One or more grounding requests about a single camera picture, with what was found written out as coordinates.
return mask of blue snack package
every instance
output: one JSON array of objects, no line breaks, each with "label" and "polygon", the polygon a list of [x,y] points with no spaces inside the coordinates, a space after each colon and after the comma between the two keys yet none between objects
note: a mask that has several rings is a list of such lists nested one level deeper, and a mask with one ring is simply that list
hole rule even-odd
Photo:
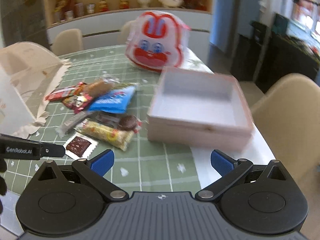
[{"label": "blue snack package", "polygon": [[88,111],[104,111],[112,114],[124,114],[136,91],[136,87],[136,83],[122,83],[116,85],[109,93],[98,97],[91,104]]}]

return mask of beige chair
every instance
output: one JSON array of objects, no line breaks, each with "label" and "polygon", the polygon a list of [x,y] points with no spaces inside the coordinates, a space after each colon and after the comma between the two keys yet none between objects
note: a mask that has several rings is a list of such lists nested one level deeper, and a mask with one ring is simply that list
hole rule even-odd
[{"label": "beige chair", "polygon": [[320,239],[320,87],[301,74],[281,78],[252,107],[254,123],[305,195],[309,214],[301,229]]},{"label": "beige chair", "polygon": [[134,22],[135,21],[127,22],[127,23],[125,23],[125,25],[122,26],[121,33],[118,37],[118,44],[119,45],[126,43],[128,36],[130,34],[131,26],[133,25]]},{"label": "beige chair", "polygon": [[70,29],[59,33],[51,50],[57,56],[84,50],[81,30]]}]

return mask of blue wall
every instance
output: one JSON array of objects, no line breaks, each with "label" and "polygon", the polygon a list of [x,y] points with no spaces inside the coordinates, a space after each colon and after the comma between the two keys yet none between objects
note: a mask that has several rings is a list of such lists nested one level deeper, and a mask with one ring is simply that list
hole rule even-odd
[{"label": "blue wall", "polygon": [[238,14],[237,33],[251,36],[251,21],[259,21],[260,0],[241,0]]},{"label": "blue wall", "polygon": [[[234,0],[216,0],[215,2],[210,42],[224,53],[227,52],[230,28],[234,21],[233,8]],[[259,11],[259,0],[240,0],[235,37],[237,33],[251,35],[250,22],[259,20]]]},{"label": "blue wall", "polygon": [[216,0],[210,42],[226,52],[233,14],[234,0]]}]

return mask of wooden shelf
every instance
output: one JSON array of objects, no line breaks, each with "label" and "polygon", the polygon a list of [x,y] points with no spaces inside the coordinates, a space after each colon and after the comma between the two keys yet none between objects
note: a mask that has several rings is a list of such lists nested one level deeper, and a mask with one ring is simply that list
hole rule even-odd
[{"label": "wooden shelf", "polygon": [[155,10],[155,11],[162,11],[162,10],[164,10],[164,11],[171,11],[171,10],[174,10],[174,11],[187,11],[187,12],[196,12],[196,13],[211,14],[211,13],[208,12],[208,11],[201,11],[201,10],[194,10],[194,9],[185,9],[185,8],[165,8],[165,7],[129,8],[129,9],[112,10],[112,11],[107,11],[107,12],[101,12],[101,13],[94,13],[94,14],[84,15],[84,16],[81,16],[81,17],[78,17],[78,18],[74,18],[74,19],[71,19],[71,20],[67,20],[67,21],[63,21],[63,22],[59,22],[59,23],[54,23],[54,24],[48,26],[47,29],[50,29],[50,28],[59,26],[59,25],[64,24],[64,23],[73,22],[73,21],[80,20],[80,19],[83,19],[83,18],[94,17],[94,16],[97,16],[97,15],[109,14],[109,13],[117,13],[117,12],[142,11],[142,10]]}]

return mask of snack pile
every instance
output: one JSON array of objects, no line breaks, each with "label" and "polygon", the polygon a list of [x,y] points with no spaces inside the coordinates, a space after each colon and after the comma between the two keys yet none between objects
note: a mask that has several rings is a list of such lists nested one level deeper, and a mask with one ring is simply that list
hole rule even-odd
[{"label": "snack pile", "polygon": [[45,100],[60,100],[75,113],[56,129],[60,138],[73,129],[76,131],[65,144],[66,154],[75,160],[87,158],[98,144],[96,139],[125,151],[142,125],[137,117],[125,114],[138,85],[120,83],[103,72],[91,84],[79,82],[45,96]]}]

